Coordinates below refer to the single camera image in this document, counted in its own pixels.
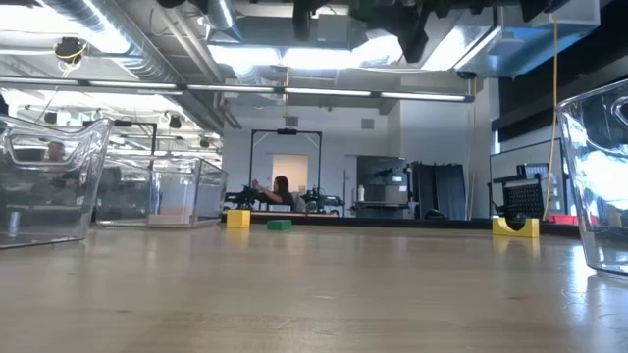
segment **dark hair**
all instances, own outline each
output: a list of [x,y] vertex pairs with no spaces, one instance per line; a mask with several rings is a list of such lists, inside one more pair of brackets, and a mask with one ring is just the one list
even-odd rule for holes
[[285,193],[288,192],[288,178],[285,176],[277,176],[275,177],[275,182],[277,183],[278,192]]

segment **doorway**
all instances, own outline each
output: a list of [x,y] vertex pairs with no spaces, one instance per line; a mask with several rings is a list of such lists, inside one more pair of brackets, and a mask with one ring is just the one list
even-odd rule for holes
[[307,155],[273,155],[273,180],[278,176],[287,177],[290,192],[305,192],[308,162]]

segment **yellow block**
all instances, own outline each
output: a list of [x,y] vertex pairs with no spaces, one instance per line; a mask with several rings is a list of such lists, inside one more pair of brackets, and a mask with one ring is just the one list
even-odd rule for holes
[[227,211],[227,227],[251,227],[251,212],[249,210]]
[[512,228],[509,227],[506,223],[505,218],[493,219],[493,235],[538,238],[539,220],[527,219],[526,223],[523,225],[523,228],[519,230],[512,230]]

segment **yellow cable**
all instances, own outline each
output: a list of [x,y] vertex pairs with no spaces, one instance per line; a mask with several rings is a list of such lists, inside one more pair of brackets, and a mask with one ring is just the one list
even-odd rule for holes
[[558,107],[558,21],[553,19],[553,122],[551,123],[551,149],[549,152],[548,187],[546,190],[546,204],[543,209],[544,220],[548,215],[550,207],[550,187],[551,187],[551,165],[553,164],[553,145],[556,139],[556,120]]
[[[469,159],[469,166],[467,168],[471,168],[471,161],[473,161],[473,149],[475,148],[475,98],[478,96],[478,78],[473,78],[473,129],[471,132],[473,133],[473,139],[471,140],[471,158]],[[471,185],[469,191],[469,220],[473,218],[473,189],[475,186],[475,172],[471,174]]]
[[[286,67],[286,87],[290,83],[290,67]],[[286,107],[286,111],[284,112],[284,118],[288,118],[288,95],[284,94],[284,106]]]
[[[63,74],[61,75],[61,78],[68,78],[68,76],[70,75],[70,73],[72,72],[72,69],[75,66],[75,60],[77,59],[77,57],[72,58],[72,63],[68,65],[68,67],[66,68],[66,70],[63,72]],[[41,113],[39,114],[39,117],[37,117],[37,120],[35,120],[36,123],[38,123],[41,118],[43,118],[44,114],[46,113],[46,111],[48,110],[48,107],[50,107],[50,104],[52,103],[52,101],[55,99],[55,97],[57,96],[57,93],[59,93],[59,86],[55,87],[55,92],[52,94],[52,97],[50,97],[50,99],[48,100],[48,103],[46,103],[46,106],[43,108],[43,110],[41,111]]]
[[82,48],[80,48],[80,50],[78,50],[78,52],[76,52],[74,54],[70,54],[70,55],[57,55],[56,54],[57,44],[55,44],[55,46],[52,48],[52,50],[55,51],[55,56],[58,59],[73,59],[73,58],[77,57],[78,55],[82,54],[82,52],[85,51],[85,48],[87,48],[87,44],[83,45]]

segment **transparent container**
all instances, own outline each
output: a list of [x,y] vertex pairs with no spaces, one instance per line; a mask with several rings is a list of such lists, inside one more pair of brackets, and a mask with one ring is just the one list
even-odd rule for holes
[[112,126],[68,132],[0,115],[0,248],[85,237]]
[[587,264],[628,274],[628,80],[562,102],[558,115]]
[[120,227],[195,227],[220,220],[227,173],[201,158],[108,153],[96,222]]

